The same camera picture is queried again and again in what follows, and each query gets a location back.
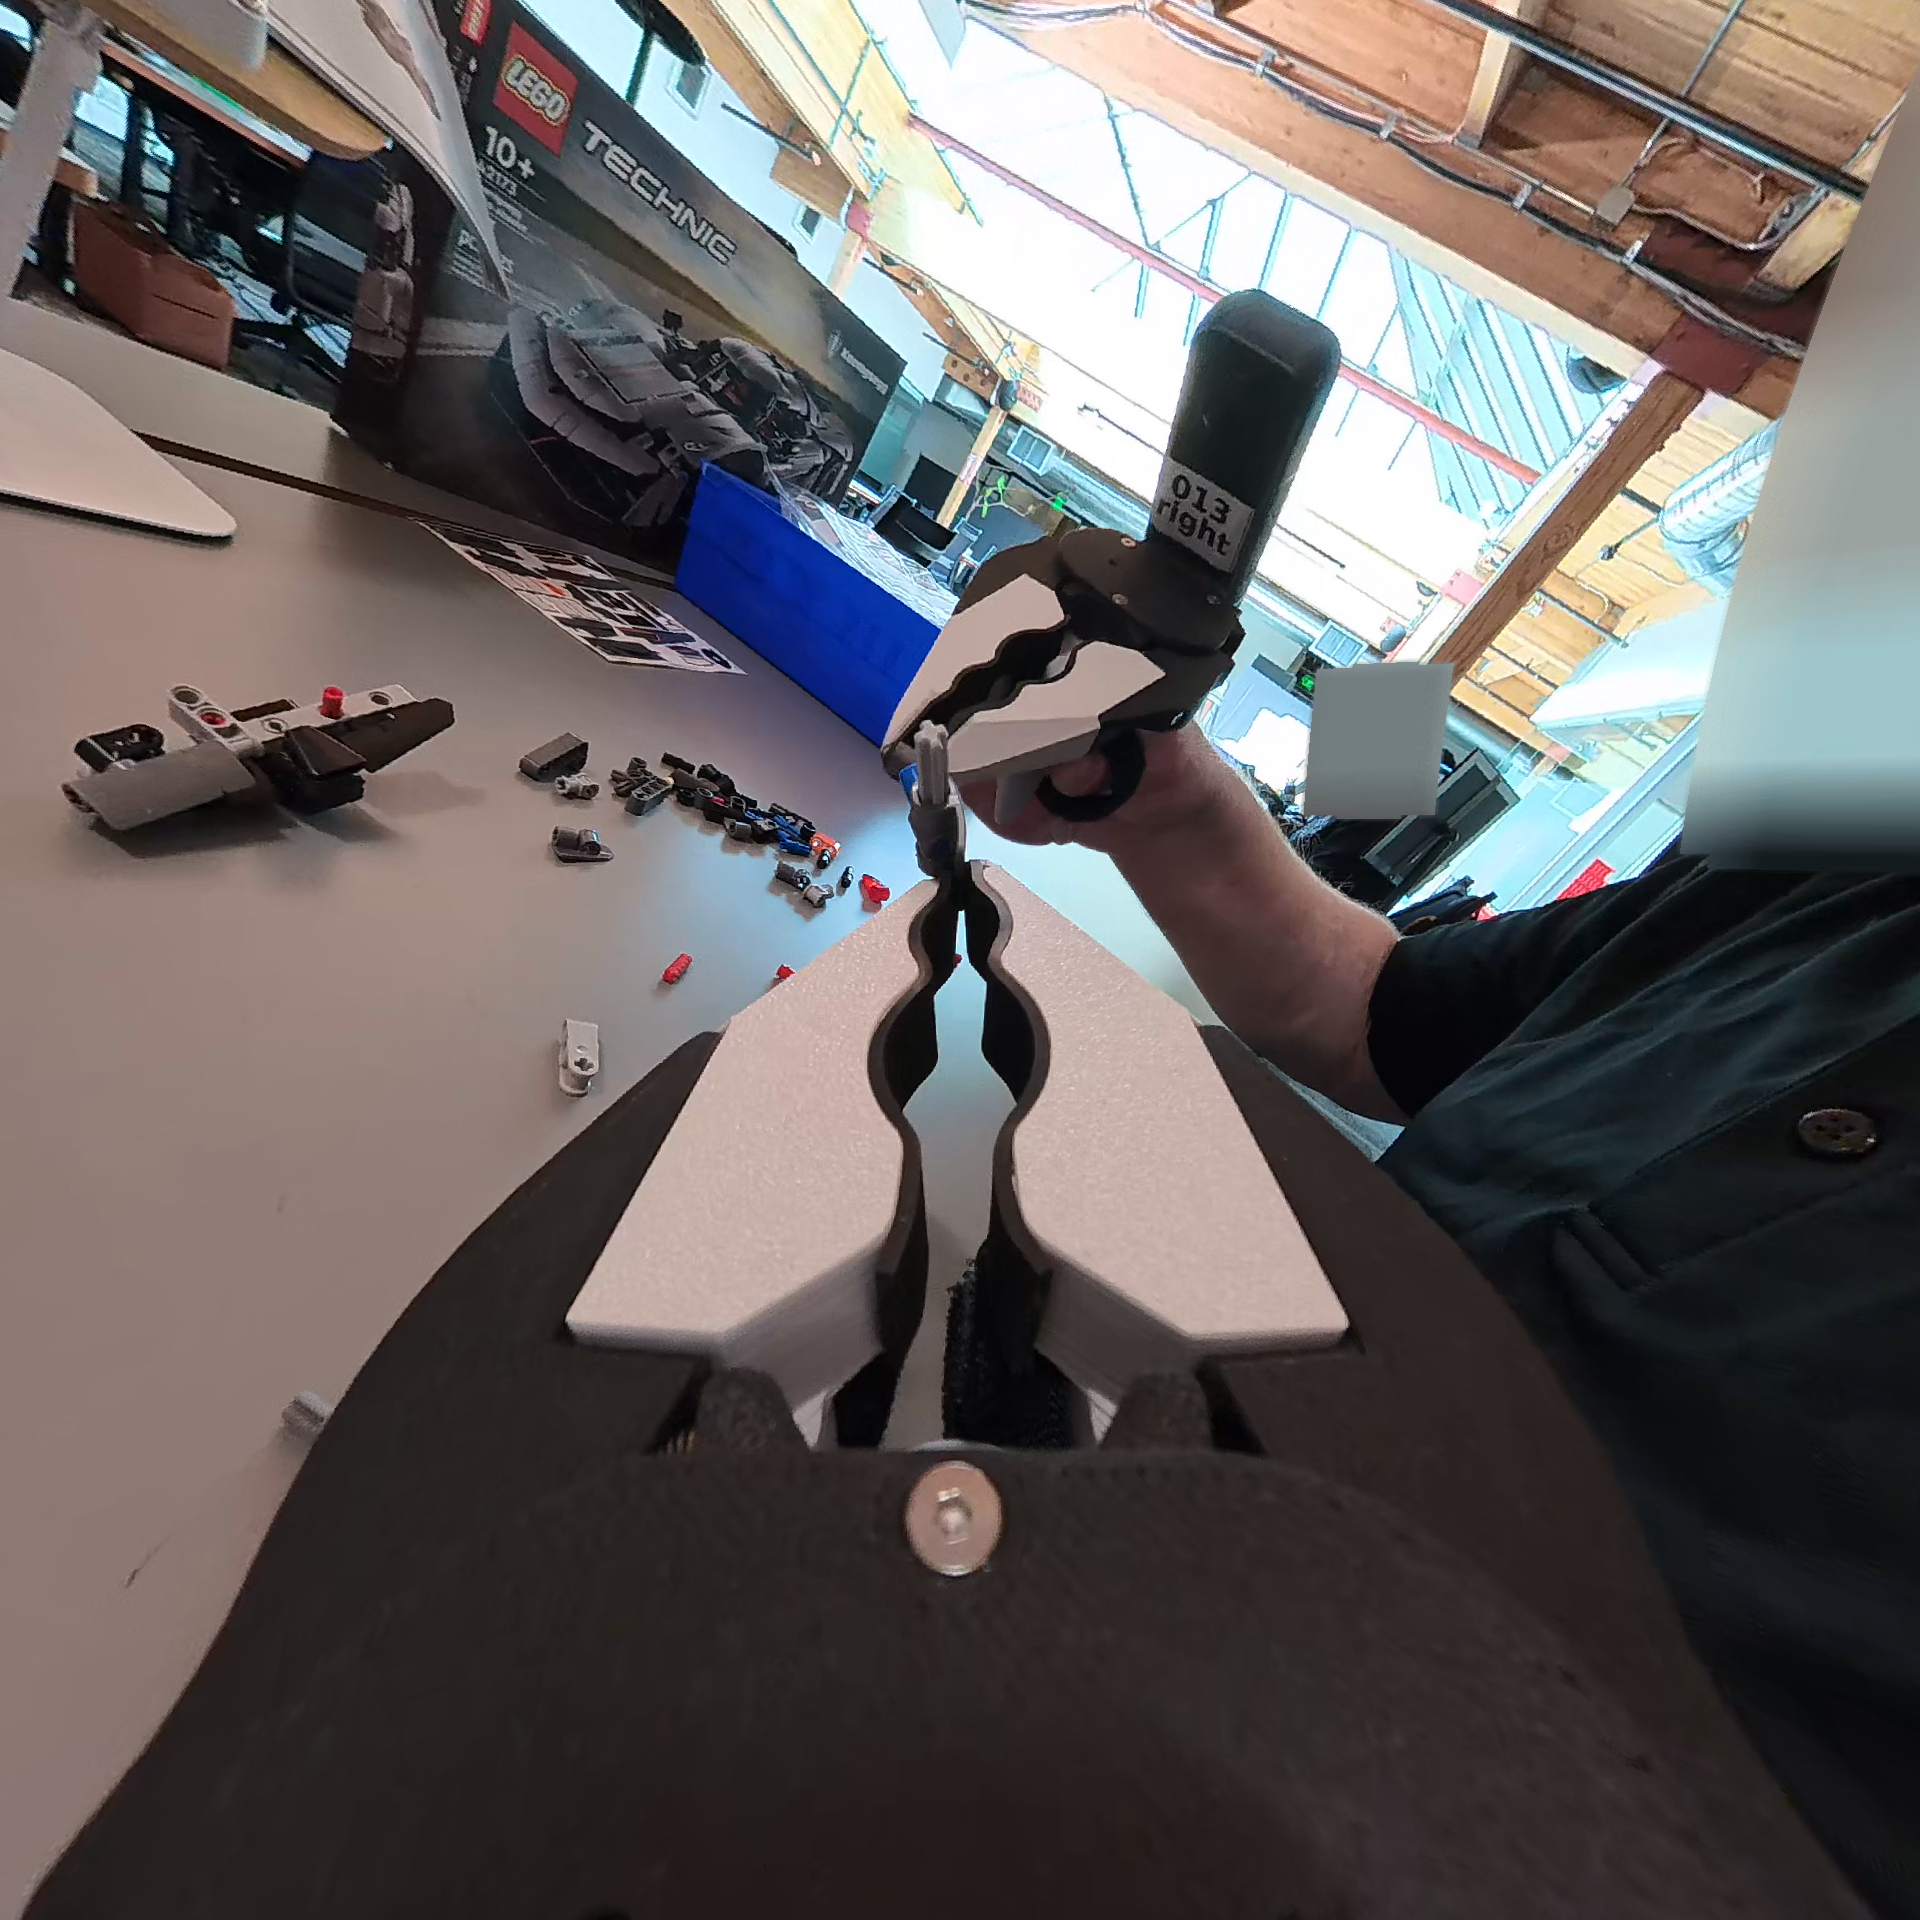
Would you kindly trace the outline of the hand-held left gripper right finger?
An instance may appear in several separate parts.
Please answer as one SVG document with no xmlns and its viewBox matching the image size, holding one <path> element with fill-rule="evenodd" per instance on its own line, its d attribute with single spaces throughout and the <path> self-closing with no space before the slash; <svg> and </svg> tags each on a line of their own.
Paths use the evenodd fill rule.
<svg viewBox="0 0 1920 1920">
<path fill-rule="evenodd" d="M 1012 1099 L 967 1269 L 967 1441 L 1067 1449 L 1093 1403 L 1350 1331 L 1226 1040 L 1008 872 L 967 873 L 980 1055 Z"/>
</svg>

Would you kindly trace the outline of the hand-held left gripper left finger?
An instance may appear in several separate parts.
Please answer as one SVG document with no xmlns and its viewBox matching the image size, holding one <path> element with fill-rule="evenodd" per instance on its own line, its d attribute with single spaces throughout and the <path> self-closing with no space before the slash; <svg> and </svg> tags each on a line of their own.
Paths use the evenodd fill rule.
<svg viewBox="0 0 1920 1920">
<path fill-rule="evenodd" d="M 837 1447 L 882 1443 L 928 1282 L 904 1107 L 956 931 L 920 881 L 732 1017 L 566 1311 L 578 1345 L 756 1373 Z"/>
</svg>

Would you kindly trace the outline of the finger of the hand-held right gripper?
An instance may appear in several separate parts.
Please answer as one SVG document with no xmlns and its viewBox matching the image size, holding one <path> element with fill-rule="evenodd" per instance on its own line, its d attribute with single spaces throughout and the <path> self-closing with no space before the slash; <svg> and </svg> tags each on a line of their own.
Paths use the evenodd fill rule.
<svg viewBox="0 0 1920 1920">
<path fill-rule="evenodd" d="M 943 745 L 928 755 L 952 783 L 1044 771 L 1087 750 L 1107 717 L 1158 689 L 1163 669 L 1146 653 L 1090 640 L 1072 647 L 1052 675 L 1026 677 L 1018 661 L 957 670 L 930 725 Z"/>
<path fill-rule="evenodd" d="M 957 733 L 995 699 L 1036 681 L 1061 653 L 1066 608 L 1034 575 L 957 608 L 907 679 L 882 733 L 885 752 L 907 752 L 920 725 Z"/>
</svg>

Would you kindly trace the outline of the grey axle connector lego assembly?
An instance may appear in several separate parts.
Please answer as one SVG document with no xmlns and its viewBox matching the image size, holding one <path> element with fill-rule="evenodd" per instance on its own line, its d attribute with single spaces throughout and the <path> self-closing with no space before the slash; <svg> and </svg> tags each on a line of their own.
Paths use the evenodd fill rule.
<svg viewBox="0 0 1920 1920">
<path fill-rule="evenodd" d="M 948 735 L 935 722 L 919 722 L 904 749 L 907 760 L 899 783 L 919 872 L 942 890 L 943 898 L 959 904 L 968 882 L 967 815 L 952 787 Z"/>
</svg>

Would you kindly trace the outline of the pile of small lego pieces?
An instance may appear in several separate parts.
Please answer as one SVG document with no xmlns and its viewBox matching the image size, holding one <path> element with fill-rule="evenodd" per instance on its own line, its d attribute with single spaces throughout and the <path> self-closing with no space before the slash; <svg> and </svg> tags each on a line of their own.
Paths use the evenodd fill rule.
<svg viewBox="0 0 1920 1920">
<path fill-rule="evenodd" d="M 854 879 L 837 839 L 807 815 L 749 798 L 711 762 L 664 755 L 651 765 L 630 757 L 611 771 L 607 787 L 636 819 L 669 802 L 718 831 L 734 848 L 765 853 L 772 859 L 772 885 L 811 911 L 852 891 Z"/>
</svg>

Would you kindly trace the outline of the person's right forearm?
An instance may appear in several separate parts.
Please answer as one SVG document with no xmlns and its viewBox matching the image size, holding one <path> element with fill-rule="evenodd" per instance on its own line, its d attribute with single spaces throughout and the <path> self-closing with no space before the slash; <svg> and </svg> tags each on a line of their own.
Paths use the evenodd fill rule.
<svg viewBox="0 0 1920 1920">
<path fill-rule="evenodd" d="M 1222 839 L 1168 938 L 1254 1055 L 1348 1113 L 1406 1120 L 1372 1053 L 1372 1001 L 1398 935 L 1311 875 L 1270 824 Z"/>
</svg>

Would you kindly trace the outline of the black lego set box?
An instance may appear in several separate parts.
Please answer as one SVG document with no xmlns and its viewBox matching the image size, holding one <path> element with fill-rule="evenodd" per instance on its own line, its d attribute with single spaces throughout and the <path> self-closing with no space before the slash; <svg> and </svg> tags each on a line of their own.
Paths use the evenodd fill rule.
<svg viewBox="0 0 1920 1920">
<path fill-rule="evenodd" d="M 525 7 L 434 13 L 487 218 L 389 152 L 332 421 L 656 570 L 706 470 L 840 504 L 903 358 Z"/>
</svg>

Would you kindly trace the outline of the black grey lego wing assembly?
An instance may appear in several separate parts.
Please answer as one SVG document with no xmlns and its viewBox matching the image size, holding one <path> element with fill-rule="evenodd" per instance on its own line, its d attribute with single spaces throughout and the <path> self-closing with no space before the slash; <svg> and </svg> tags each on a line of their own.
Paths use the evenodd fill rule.
<svg viewBox="0 0 1920 1920">
<path fill-rule="evenodd" d="M 152 725 L 82 737 L 63 779 L 71 810 L 130 835 L 206 810 L 282 810 L 315 819 L 359 802 L 372 775 L 448 733 L 448 699 L 390 683 L 325 686 L 311 704 L 236 707 L 194 683 L 166 690 L 180 744 Z"/>
</svg>

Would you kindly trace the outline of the person's right hand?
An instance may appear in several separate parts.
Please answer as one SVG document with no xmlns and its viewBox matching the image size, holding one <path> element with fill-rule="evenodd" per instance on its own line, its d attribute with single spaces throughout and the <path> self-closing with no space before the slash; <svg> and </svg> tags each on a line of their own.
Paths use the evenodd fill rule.
<svg viewBox="0 0 1920 1920">
<path fill-rule="evenodd" d="M 1112 815 L 1072 824 L 1020 778 L 980 778 L 963 801 L 1003 842 L 1104 856 L 1150 905 L 1199 896 L 1268 896 L 1304 875 L 1254 794 L 1197 727 L 1143 737 L 1143 774 Z"/>
</svg>

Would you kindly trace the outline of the clear plastic bags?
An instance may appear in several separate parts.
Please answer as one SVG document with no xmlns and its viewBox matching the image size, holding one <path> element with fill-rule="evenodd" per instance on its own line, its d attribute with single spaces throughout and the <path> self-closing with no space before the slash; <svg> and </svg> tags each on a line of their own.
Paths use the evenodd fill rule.
<svg viewBox="0 0 1920 1920">
<path fill-rule="evenodd" d="M 821 499 L 790 488 L 778 488 L 774 501 L 792 526 L 893 600 L 916 608 L 935 624 L 943 624 L 952 613 L 956 595 L 936 584 L 926 566 L 886 544 L 867 521 L 845 518 Z"/>
</svg>

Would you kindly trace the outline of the blue plastic bin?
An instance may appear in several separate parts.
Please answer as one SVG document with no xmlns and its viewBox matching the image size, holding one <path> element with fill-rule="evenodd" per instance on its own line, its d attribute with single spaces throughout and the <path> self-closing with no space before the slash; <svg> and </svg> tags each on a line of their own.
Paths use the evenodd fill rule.
<svg viewBox="0 0 1920 1920">
<path fill-rule="evenodd" d="M 718 464 L 693 490 L 675 587 L 872 749 L 947 619 Z"/>
</svg>

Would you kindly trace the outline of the black white sticker sheet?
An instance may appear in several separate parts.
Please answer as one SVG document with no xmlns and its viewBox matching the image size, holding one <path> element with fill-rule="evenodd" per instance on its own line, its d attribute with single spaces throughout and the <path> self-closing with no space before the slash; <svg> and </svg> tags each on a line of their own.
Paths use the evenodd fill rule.
<svg viewBox="0 0 1920 1920">
<path fill-rule="evenodd" d="M 667 613 L 640 584 L 614 577 L 598 561 L 444 520 L 426 520 L 422 529 L 606 663 L 698 677 L 741 675 L 734 658 Z"/>
</svg>

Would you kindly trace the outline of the white instruction booklet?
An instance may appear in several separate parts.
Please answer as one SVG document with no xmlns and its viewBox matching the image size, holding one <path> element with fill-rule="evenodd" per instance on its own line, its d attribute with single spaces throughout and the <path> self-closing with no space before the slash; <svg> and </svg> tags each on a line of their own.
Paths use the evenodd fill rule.
<svg viewBox="0 0 1920 1920">
<path fill-rule="evenodd" d="M 389 133 L 448 193 L 478 238 L 487 282 L 510 293 L 490 195 L 432 6 L 270 2 L 271 38 Z"/>
</svg>

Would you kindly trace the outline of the white stand base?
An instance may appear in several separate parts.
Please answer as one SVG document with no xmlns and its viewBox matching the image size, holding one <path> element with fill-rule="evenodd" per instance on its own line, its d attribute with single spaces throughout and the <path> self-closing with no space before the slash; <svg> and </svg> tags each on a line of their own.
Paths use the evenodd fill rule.
<svg viewBox="0 0 1920 1920">
<path fill-rule="evenodd" d="M 72 382 L 3 350 L 3 499 L 221 544 L 227 507 L 122 425 Z"/>
</svg>

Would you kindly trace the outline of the silver ventilation duct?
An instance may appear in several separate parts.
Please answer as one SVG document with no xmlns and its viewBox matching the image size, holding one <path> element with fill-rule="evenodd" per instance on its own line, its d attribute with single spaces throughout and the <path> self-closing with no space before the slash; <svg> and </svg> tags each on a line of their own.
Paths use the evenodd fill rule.
<svg viewBox="0 0 1920 1920">
<path fill-rule="evenodd" d="M 1759 504 L 1778 427 L 1780 421 L 1765 424 L 1669 495 L 1658 531 L 1675 561 L 1708 567 L 1710 553 L 1743 541 L 1742 529 Z"/>
</svg>

